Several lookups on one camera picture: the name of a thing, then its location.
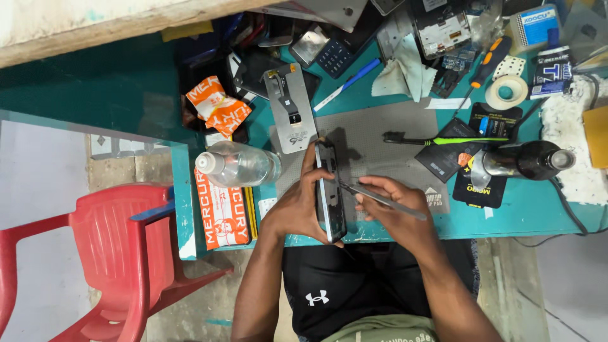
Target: white cloth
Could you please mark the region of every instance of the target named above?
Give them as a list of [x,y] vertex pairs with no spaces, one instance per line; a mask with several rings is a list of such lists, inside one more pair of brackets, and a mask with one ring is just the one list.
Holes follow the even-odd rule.
[[387,62],[371,85],[371,95],[405,94],[415,102],[420,102],[420,98],[430,94],[437,70],[422,64],[411,33],[403,37],[394,56],[395,59]]

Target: red plastic chair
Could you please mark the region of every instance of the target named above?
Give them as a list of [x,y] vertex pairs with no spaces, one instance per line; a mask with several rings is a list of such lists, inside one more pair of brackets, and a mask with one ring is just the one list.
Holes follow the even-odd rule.
[[0,231],[0,337],[17,295],[19,240],[70,226],[89,286],[99,303],[51,341],[139,342],[149,316],[233,268],[184,276],[175,229],[173,188],[139,183],[81,197],[76,211]]

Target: gray silicone repair mat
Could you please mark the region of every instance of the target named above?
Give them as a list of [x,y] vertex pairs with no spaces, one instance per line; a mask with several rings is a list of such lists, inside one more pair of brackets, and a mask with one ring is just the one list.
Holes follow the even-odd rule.
[[[364,175],[394,178],[410,187],[427,193],[433,214],[449,213],[447,186],[428,171],[414,156],[420,145],[388,144],[382,141],[386,131],[405,131],[406,138],[432,138],[437,135],[435,110],[425,109],[429,101],[398,102],[316,117],[319,136],[325,136],[336,147],[340,179],[356,183]],[[281,197],[300,178],[304,151],[283,154],[277,129],[269,127],[271,144],[281,158],[283,173],[276,183],[277,197]],[[354,210],[355,199],[343,191],[342,200],[347,221],[361,221],[364,214]]]

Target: black shorts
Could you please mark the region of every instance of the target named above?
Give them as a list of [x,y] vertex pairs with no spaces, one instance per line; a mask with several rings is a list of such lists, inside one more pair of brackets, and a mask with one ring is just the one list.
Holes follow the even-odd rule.
[[[476,297],[475,240],[444,240],[451,264]],[[357,319],[391,314],[430,317],[414,256],[395,242],[285,248],[283,280],[292,326],[301,340],[320,341]]]

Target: orange packaging bag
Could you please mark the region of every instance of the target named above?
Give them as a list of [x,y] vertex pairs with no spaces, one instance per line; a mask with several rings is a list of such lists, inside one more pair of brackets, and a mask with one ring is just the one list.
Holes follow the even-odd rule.
[[205,126],[214,127],[227,138],[251,113],[243,101],[226,96],[217,76],[204,79],[186,97],[196,107],[199,119],[205,120]]
[[240,187],[218,187],[195,168],[207,250],[251,242],[243,191]]

